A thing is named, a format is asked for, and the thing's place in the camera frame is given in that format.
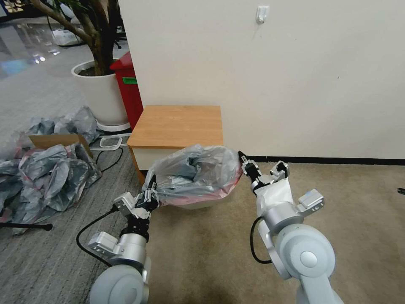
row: white plant pot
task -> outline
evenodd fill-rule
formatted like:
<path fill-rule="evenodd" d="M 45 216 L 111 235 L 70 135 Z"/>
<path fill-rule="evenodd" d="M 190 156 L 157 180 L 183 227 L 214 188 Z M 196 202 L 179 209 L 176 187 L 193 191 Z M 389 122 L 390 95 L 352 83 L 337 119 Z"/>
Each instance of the white plant pot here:
<path fill-rule="evenodd" d="M 94 66 L 87 61 L 72 68 L 84 94 L 87 105 L 97 120 L 97 126 L 104 131 L 122 131 L 130 127 L 115 74 L 105 76 L 81 76 L 78 73 Z"/>

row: black baseboard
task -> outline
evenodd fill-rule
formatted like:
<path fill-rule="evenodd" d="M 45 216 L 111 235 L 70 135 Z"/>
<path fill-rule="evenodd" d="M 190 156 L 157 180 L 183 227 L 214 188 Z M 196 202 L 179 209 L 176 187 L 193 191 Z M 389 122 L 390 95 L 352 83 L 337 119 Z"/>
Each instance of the black baseboard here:
<path fill-rule="evenodd" d="M 390 165 L 405 166 L 405 159 L 395 158 L 344 158 L 344 157 L 299 157 L 299 156 L 248 156 L 247 159 L 257 163 L 278 162 L 286 163 L 320 163 L 339 165 Z"/>

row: black pole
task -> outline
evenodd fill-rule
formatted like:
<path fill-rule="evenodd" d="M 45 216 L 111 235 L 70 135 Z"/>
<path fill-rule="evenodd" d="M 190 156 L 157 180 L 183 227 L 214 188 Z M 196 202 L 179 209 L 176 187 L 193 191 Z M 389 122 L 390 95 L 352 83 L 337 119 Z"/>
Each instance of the black pole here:
<path fill-rule="evenodd" d="M 16 224 L 16 223 L 0 223 L 0 228 L 33 228 L 33 229 L 44 229 L 49 231 L 52 229 L 52 224 L 37 225 L 37 224 Z"/>

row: wooden tabletop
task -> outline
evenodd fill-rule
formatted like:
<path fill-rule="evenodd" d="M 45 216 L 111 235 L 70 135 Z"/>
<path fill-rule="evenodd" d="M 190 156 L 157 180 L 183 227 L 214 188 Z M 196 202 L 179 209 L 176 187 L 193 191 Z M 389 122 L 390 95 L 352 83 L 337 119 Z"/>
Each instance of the wooden tabletop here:
<path fill-rule="evenodd" d="M 130 138 L 133 148 L 223 145 L 220 106 L 146 106 Z"/>

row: plastic bag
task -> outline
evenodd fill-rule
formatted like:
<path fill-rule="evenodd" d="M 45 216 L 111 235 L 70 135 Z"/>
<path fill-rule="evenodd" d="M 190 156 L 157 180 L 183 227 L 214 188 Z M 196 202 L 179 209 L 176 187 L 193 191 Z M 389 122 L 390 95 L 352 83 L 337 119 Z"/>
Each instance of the plastic bag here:
<path fill-rule="evenodd" d="M 75 114 L 68 114 L 55 124 L 54 132 L 57 134 L 81 134 L 87 143 L 92 143 L 100 133 L 97 131 L 97 122 L 93 113 L 87 106 L 83 106 Z"/>
<path fill-rule="evenodd" d="M 4 172 L 15 173 L 16 160 L 4 163 L 0 163 Z M 15 196 L 4 205 L 12 211 L 11 218 L 10 212 L 5 218 L 24 224 L 37 223 L 66 210 L 79 201 L 86 186 L 102 175 L 81 143 L 30 150 L 18 163 L 18 169 L 16 175 L 0 176 L 0 204 L 2 208 L 6 199 Z M 16 228 L 13 233 L 25 230 Z"/>
<path fill-rule="evenodd" d="M 226 197 L 242 175 L 238 153 L 223 146 L 195 145 L 157 160 L 142 190 L 156 175 L 162 205 L 187 205 Z"/>
<path fill-rule="evenodd" d="M 29 134 L 35 135 L 50 135 L 54 133 L 55 121 L 47 118 L 32 118 Z"/>
<path fill-rule="evenodd" d="M 45 190 L 45 205 L 57 211 L 65 211 L 77 203 L 88 176 L 89 165 L 83 160 L 59 160 Z"/>
<path fill-rule="evenodd" d="M 46 150 L 36 149 L 26 153 L 21 159 L 19 169 L 25 184 L 34 186 L 35 180 L 48 174 L 61 158 L 67 157 L 64 146 L 56 145 Z"/>
<path fill-rule="evenodd" d="M 24 154 L 34 146 L 29 138 L 30 135 L 50 134 L 81 134 L 90 144 L 100 133 L 97 131 L 97 121 L 87 106 L 83 106 L 76 113 L 70 113 L 64 117 L 33 118 L 31 127 L 25 132 L 14 132 L 0 149 L 0 159 L 11 160 L 22 158 Z"/>

